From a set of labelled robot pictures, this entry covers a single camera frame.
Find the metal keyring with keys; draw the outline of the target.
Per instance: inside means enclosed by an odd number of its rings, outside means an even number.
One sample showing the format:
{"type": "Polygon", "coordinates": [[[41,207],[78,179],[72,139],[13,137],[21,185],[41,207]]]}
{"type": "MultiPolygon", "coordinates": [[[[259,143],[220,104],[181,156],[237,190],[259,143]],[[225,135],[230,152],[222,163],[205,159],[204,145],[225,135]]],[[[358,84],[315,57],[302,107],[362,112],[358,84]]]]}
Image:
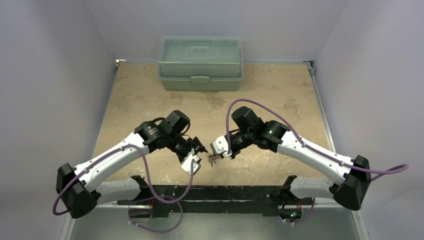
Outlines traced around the metal keyring with keys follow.
{"type": "Polygon", "coordinates": [[[207,153],[206,157],[207,157],[207,160],[210,163],[211,167],[214,167],[215,164],[217,163],[217,161],[221,159],[220,155],[215,155],[215,154],[212,154],[212,153],[207,153]]]}

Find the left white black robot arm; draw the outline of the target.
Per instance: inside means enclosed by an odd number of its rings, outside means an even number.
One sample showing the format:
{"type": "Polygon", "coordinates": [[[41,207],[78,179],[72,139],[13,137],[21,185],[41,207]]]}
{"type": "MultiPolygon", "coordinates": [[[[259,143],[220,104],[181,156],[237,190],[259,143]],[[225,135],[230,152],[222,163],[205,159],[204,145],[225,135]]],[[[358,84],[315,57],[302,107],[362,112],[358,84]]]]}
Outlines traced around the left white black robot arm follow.
{"type": "Polygon", "coordinates": [[[53,214],[70,214],[77,219],[96,206],[109,202],[129,200],[138,205],[146,203],[149,185],[142,177],[105,180],[129,163],[156,150],[168,149],[176,154],[182,169],[193,177],[201,167],[199,154],[207,153],[207,149],[198,137],[184,137],[190,126],[188,116],[180,110],[173,110],[167,117],[142,122],[125,139],[93,159],[75,166],[63,164],[57,170],[55,190],[58,196],[53,204],[53,214]],[[59,201],[66,208],[62,213],[57,210],[59,201]]]}

